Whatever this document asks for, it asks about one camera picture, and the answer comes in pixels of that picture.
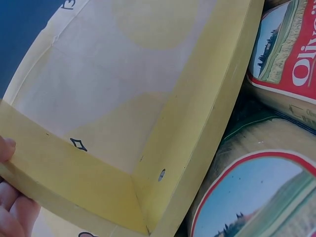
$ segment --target printed diamond symbol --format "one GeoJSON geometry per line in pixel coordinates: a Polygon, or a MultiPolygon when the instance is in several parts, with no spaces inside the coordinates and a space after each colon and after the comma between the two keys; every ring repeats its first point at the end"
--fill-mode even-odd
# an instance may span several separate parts
{"type": "Polygon", "coordinates": [[[84,145],[82,144],[81,140],[77,140],[77,139],[74,139],[74,138],[70,138],[70,140],[73,142],[74,146],[77,147],[79,150],[83,150],[85,152],[88,151],[86,149],[86,147],[84,147],[84,145]]]}

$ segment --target blue sky illustration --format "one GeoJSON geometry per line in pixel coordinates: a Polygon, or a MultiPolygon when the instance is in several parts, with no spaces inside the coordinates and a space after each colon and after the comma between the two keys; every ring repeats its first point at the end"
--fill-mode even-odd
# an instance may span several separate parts
{"type": "Polygon", "coordinates": [[[260,158],[239,165],[209,196],[197,218],[194,237],[213,237],[237,219],[236,213],[253,213],[301,171],[300,166],[282,158],[260,158]]]}
{"type": "Polygon", "coordinates": [[[287,6],[288,3],[280,6],[276,10],[270,12],[269,15],[261,21],[260,37],[257,42],[257,47],[255,47],[254,51],[252,52],[249,63],[249,70],[256,78],[258,78],[260,73],[260,67],[258,66],[258,63],[261,61],[258,59],[258,57],[264,53],[267,40],[271,37],[271,31],[278,28],[282,22],[287,6]]]}

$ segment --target red border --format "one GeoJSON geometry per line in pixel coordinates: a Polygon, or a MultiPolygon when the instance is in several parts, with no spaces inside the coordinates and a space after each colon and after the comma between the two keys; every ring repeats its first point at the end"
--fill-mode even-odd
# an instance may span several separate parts
{"type": "Polygon", "coordinates": [[[313,176],[316,177],[316,167],[314,167],[312,164],[310,164],[308,161],[306,161],[302,157],[299,157],[295,154],[290,154],[290,153],[286,153],[286,152],[261,152],[261,153],[255,153],[255,154],[249,155],[247,157],[244,157],[244,158],[236,161],[224,173],[222,173],[221,176],[216,181],[216,183],[214,183],[214,185],[207,191],[206,195],[203,197],[203,200],[202,200],[201,204],[199,205],[198,210],[197,210],[196,215],[195,215],[194,220],[193,220],[193,225],[192,225],[192,229],[191,229],[191,237],[193,237],[193,233],[194,233],[194,230],[196,227],[197,219],[198,219],[198,216],[202,210],[202,207],[204,206],[206,200],[208,199],[210,194],[213,192],[213,190],[218,186],[218,184],[238,165],[240,165],[246,161],[250,161],[252,159],[262,158],[262,157],[280,157],[280,158],[289,159],[289,160],[294,161],[295,163],[301,165],[304,169],[306,169],[308,172],[310,172],[313,176]]]}

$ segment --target printed number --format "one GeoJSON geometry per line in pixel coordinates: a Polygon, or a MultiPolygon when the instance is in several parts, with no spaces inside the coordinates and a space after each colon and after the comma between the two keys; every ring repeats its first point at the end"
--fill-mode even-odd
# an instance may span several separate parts
{"type": "Polygon", "coordinates": [[[88,232],[81,232],[78,237],[98,237],[98,236],[94,236],[93,234],[91,233],[88,233],[88,232]]]}
{"type": "Polygon", "coordinates": [[[75,4],[76,4],[76,0],[65,0],[60,8],[66,9],[66,10],[73,10],[75,4]]]}

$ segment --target blue background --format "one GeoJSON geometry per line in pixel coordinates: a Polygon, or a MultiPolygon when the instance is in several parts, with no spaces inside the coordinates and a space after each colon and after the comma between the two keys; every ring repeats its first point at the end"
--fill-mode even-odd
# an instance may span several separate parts
{"type": "Polygon", "coordinates": [[[0,98],[27,50],[65,0],[3,0],[0,6],[0,98]]]}

